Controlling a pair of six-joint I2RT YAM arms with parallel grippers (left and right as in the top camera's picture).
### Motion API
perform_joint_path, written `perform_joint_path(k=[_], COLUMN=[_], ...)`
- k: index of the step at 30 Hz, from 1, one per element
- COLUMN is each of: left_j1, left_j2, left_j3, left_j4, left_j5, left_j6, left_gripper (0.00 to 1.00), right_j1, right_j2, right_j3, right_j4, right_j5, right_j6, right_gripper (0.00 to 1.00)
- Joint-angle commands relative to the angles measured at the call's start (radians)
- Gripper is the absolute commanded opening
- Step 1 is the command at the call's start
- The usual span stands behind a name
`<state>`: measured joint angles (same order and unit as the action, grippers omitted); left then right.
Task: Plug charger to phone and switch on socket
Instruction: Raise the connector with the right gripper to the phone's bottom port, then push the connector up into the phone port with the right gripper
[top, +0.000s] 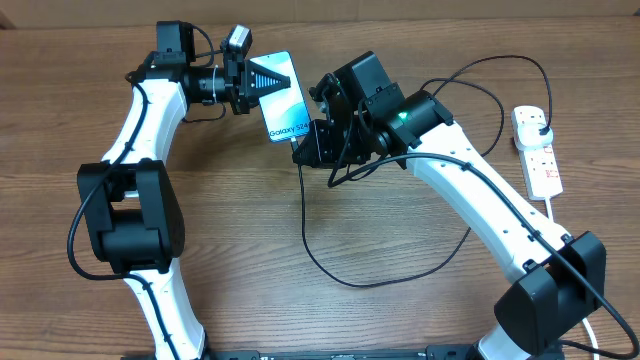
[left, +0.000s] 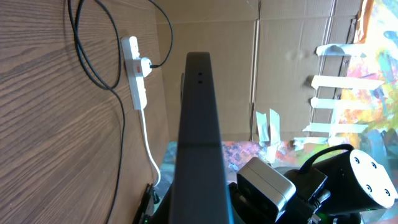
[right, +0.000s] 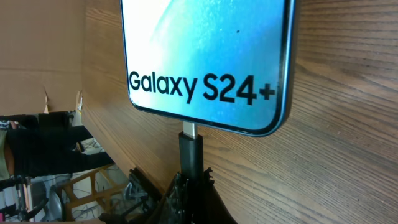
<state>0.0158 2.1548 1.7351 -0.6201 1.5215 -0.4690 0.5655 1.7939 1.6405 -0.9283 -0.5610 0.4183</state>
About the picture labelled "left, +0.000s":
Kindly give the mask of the Samsung Galaxy smartphone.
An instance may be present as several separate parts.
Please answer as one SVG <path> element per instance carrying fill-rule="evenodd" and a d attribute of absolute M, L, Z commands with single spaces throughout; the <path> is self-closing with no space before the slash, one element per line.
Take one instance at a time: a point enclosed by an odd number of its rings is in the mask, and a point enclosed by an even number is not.
<path fill-rule="evenodd" d="M 170 222 L 233 222 L 208 52 L 186 57 Z"/>

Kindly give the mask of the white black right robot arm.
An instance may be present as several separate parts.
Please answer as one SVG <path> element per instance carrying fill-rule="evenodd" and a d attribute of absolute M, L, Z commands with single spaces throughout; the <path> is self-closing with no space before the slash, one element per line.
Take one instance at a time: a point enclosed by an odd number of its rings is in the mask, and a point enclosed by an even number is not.
<path fill-rule="evenodd" d="M 361 212 L 397 202 L 384 166 L 350 144 L 285 172 L 253 157 L 236 176 L 229 184 L 236 223 L 362 223 Z"/>

